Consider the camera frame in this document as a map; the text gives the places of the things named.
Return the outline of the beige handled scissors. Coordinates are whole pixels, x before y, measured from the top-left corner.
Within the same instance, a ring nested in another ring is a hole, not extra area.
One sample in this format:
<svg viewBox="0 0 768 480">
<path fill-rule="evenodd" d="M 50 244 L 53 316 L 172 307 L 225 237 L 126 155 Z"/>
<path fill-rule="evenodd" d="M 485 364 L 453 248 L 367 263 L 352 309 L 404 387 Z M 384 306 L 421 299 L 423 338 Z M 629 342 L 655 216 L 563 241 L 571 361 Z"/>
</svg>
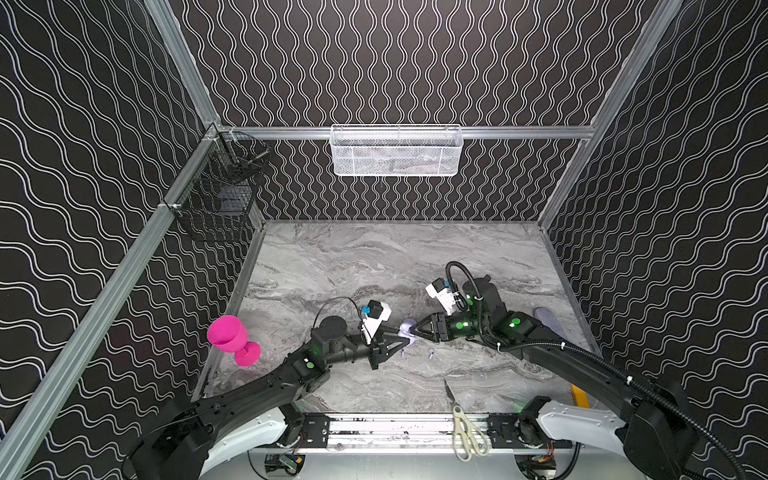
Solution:
<svg viewBox="0 0 768 480">
<path fill-rule="evenodd" d="M 446 395 L 450 401 L 453 418 L 451 445 L 456 458 L 469 462 L 474 457 L 490 454 L 489 437 L 467 416 L 446 379 L 443 380 Z"/>
</svg>

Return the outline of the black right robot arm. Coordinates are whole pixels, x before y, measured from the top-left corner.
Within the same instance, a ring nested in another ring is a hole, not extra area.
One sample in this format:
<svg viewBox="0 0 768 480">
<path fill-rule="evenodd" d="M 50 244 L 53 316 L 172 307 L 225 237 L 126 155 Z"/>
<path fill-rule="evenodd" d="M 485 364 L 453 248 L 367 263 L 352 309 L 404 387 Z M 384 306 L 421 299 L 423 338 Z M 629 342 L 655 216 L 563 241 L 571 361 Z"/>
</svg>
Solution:
<svg viewBox="0 0 768 480">
<path fill-rule="evenodd" d="M 442 343 L 465 338 L 498 353 L 538 365 L 593 396 L 604 410 L 567 412 L 553 400 L 538 397 L 519 415 L 522 442 L 538 445 L 568 440 L 624 456 L 651 479 L 699 478 L 688 463 L 701 441 L 713 446 L 739 479 L 747 476 L 737 455 L 706 426 L 696 421 L 681 385 L 622 369 L 568 341 L 532 315 L 513 311 L 501 300 L 490 276 L 468 275 L 463 285 L 450 261 L 445 275 L 427 284 L 427 295 L 443 310 L 418 321 L 412 333 Z"/>
</svg>

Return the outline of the yellow object at table edge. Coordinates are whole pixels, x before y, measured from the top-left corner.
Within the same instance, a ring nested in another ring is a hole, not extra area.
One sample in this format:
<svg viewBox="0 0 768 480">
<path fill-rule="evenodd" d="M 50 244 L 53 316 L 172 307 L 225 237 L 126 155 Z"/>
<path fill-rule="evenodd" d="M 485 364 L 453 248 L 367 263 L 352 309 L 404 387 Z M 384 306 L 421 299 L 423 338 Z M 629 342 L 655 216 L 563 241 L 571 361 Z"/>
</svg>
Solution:
<svg viewBox="0 0 768 480">
<path fill-rule="evenodd" d="M 579 408 L 589 408 L 590 402 L 587 393 L 576 385 L 571 385 L 573 404 Z"/>
</svg>

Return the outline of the aluminium corner frame post left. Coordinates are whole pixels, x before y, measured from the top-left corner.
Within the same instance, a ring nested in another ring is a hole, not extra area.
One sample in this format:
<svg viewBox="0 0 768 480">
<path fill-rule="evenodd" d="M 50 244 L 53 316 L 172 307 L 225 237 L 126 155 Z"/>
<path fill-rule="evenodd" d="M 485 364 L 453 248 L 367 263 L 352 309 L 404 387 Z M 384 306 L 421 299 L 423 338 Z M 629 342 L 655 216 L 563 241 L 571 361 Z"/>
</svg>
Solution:
<svg viewBox="0 0 768 480">
<path fill-rule="evenodd" d="M 179 73 L 181 83 L 190 96 L 200 120 L 205 124 L 221 124 L 207 87 L 184 38 L 181 25 L 167 0 L 146 0 L 146 8 L 158 30 L 169 57 Z"/>
</svg>

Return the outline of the aluminium back horizontal bar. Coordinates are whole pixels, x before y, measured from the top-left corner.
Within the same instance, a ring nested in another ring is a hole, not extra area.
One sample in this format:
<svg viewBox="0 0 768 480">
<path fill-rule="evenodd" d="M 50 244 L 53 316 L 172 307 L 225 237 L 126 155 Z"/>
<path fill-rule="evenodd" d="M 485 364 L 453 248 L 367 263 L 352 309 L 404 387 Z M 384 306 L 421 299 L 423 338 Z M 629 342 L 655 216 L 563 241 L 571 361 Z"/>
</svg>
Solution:
<svg viewBox="0 0 768 480">
<path fill-rule="evenodd" d="M 248 135 L 259 140 L 330 141 L 335 133 L 356 134 L 357 138 L 375 138 L 384 134 L 407 135 L 441 132 L 460 133 L 465 140 L 482 139 L 590 139 L 591 126 L 449 126 L 449 125 L 347 125 L 334 127 L 221 127 L 222 132 Z"/>
</svg>

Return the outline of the aluminium left side bar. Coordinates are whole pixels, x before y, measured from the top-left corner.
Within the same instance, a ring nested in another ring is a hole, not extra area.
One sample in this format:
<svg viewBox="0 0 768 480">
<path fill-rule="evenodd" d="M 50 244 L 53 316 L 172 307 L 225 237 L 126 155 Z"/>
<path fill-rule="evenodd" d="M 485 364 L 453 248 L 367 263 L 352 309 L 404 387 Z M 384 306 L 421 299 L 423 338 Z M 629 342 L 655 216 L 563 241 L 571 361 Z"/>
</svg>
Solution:
<svg viewBox="0 0 768 480">
<path fill-rule="evenodd" d="M 210 125 L 173 185 L 157 205 L 140 235 L 118 264 L 1 442 L 3 479 L 21 478 L 33 460 L 87 364 L 174 222 L 173 206 L 184 201 L 189 184 L 204 165 L 217 136 L 217 127 Z"/>
</svg>

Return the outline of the pink plastic goblet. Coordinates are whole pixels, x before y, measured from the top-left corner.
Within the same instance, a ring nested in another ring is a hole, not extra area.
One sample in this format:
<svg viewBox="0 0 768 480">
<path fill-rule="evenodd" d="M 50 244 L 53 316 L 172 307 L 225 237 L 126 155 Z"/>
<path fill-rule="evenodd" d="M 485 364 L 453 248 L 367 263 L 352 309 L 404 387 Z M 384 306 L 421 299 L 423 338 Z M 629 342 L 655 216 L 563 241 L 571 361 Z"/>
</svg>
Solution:
<svg viewBox="0 0 768 480">
<path fill-rule="evenodd" d="M 216 319 L 207 330 L 207 339 L 218 350 L 232 354 L 241 367 L 255 364 L 261 356 L 261 346 L 249 340 L 245 325 L 234 315 Z"/>
</svg>

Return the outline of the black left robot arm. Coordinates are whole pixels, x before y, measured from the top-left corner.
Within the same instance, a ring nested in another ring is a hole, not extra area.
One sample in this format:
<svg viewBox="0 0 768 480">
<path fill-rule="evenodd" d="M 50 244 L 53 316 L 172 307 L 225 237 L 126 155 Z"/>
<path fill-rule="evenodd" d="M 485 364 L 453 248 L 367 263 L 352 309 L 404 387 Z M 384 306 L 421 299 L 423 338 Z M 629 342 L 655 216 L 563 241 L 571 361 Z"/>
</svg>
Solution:
<svg viewBox="0 0 768 480">
<path fill-rule="evenodd" d="M 343 318 L 328 316 L 270 373 L 224 394 L 167 402 L 122 461 L 120 473 L 125 479 L 196 479 L 218 441 L 316 391 L 334 364 L 363 359 L 375 370 L 409 344 L 390 327 L 366 342 L 362 334 L 347 333 Z"/>
</svg>

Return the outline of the aluminium corner frame post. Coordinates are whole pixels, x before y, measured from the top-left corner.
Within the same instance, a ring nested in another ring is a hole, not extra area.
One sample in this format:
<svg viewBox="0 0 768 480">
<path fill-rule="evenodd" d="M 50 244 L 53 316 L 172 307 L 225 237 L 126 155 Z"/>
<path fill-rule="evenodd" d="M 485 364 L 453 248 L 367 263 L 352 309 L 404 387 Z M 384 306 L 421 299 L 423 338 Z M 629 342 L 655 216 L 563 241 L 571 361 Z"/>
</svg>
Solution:
<svg viewBox="0 0 768 480">
<path fill-rule="evenodd" d="M 190 96 L 200 120 L 205 124 L 221 124 L 207 87 L 184 38 L 181 25 L 167 0 L 146 0 L 146 8 L 158 30 L 169 57 L 179 73 L 181 83 Z"/>
<path fill-rule="evenodd" d="M 567 168 L 561 176 L 547 205 L 543 209 L 538 225 L 547 232 L 557 213 L 565 203 L 571 189 L 590 160 L 596 147 L 602 141 L 608 128 L 616 119 L 622 105 L 636 85 L 640 74 L 655 52 L 665 32 L 680 11 L 681 0 L 658 1 L 649 19 L 644 24 L 611 88 L 590 124 L 590 136 L 576 148 Z"/>
</svg>

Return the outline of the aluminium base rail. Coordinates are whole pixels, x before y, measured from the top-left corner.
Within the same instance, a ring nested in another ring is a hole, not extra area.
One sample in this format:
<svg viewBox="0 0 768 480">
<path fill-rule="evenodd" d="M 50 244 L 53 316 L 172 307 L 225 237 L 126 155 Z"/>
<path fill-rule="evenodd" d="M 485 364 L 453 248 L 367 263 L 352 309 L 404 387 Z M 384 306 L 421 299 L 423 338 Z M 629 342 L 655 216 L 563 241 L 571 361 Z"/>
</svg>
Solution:
<svg viewBox="0 0 768 480">
<path fill-rule="evenodd" d="M 521 442 L 515 414 L 470 414 L 490 438 L 490 451 L 499 454 L 533 455 L 572 448 L 565 440 L 532 446 Z M 452 439 L 453 416 L 449 413 L 320 414 L 304 417 L 298 443 L 290 453 L 437 453 L 451 454 L 460 442 Z"/>
</svg>

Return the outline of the aluminium corner frame post right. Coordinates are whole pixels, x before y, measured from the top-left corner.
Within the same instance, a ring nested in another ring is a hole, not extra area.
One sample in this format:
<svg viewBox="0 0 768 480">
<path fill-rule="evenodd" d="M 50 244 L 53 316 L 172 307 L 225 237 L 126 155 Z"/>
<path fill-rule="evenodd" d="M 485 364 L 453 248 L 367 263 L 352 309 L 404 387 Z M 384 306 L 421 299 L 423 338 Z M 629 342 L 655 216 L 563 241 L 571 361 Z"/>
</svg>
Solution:
<svg viewBox="0 0 768 480">
<path fill-rule="evenodd" d="M 543 209 L 538 225 L 547 232 L 557 213 L 565 203 L 571 189 L 590 160 L 596 147 L 602 141 L 608 128 L 616 119 L 622 105 L 636 85 L 640 74 L 655 52 L 665 32 L 680 11 L 681 0 L 658 1 L 649 19 L 644 24 L 611 88 L 590 124 L 590 136 L 576 148 L 567 168 L 561 176 L 547 205 Z"/>
</svg>

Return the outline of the purple earbud charging case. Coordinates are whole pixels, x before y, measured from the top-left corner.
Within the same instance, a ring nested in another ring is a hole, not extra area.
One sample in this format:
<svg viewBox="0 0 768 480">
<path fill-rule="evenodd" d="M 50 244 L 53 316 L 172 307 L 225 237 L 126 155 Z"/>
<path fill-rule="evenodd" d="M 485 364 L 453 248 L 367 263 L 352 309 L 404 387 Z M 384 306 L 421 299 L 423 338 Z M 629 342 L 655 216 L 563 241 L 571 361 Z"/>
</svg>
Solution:
<svg viewBox="0 0 768 480">
<path fill-rule="evenodd" d="M 398 335 L 402 338 L 406 338 L 409 341 L 409 345 L 412 345 L 418 339 L 418 337 L 411 331 L 415 324 L 415 319 L 406 318 L 399 326 Z"/>
</svg>

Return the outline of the grey purple glasses case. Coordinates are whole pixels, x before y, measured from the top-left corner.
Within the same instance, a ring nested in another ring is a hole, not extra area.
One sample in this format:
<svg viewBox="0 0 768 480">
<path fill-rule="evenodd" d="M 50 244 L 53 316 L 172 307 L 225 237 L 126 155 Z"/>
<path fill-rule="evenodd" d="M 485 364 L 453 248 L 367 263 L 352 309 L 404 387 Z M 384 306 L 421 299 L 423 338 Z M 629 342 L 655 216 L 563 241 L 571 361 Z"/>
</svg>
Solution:
<svg viewBox="0 0 768 480">
<path fill-rule="evenodd" d="M 546 307 L 537 307 L 533 310 L 533 316 L 539 320 L 544 326 L 548 327 L 559 337 L 567 338 L 565 330 L 558 320 L 557 316 Z"/>
</svg>

